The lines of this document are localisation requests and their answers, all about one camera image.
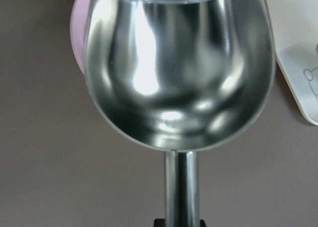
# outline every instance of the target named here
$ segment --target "white tray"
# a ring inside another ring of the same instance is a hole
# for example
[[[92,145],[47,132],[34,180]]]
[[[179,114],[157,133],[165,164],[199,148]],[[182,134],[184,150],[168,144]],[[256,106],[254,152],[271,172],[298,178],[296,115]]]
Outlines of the white tray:
[[[277,62],[302,115],[318,125],[318,0],[267,0]]]

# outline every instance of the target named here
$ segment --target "table surface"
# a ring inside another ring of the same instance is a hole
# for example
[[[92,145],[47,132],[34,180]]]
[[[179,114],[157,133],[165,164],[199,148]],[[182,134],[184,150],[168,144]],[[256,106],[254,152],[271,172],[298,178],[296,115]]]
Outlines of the table surface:
[[[0,0],[0,226],[152,227],[163,153],[100,116],[74,59],[74,0]],[[200,153],[208,227],[317,227],[318,127],[278,70],[269,102],[233,142]]]

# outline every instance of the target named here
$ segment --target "printed design on tray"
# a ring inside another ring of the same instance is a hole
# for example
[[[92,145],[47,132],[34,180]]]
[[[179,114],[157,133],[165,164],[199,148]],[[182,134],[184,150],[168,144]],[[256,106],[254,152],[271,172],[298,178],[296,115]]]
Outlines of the printed design on tray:
[[[318,102],[318,67],[312,70],[305,69],[304,75],[308,80],[309,86],[314,93],[316,100]]]

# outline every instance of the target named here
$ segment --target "metal scoop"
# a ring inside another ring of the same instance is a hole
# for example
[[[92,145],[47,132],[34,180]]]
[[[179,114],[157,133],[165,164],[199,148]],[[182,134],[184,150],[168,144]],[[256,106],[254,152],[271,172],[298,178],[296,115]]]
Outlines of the metal scoop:
[[[100,112],[166,151],[166,226],[198,227],[197,152],[260,114],[275,55],[264,0],[91,0],[84,66]]]

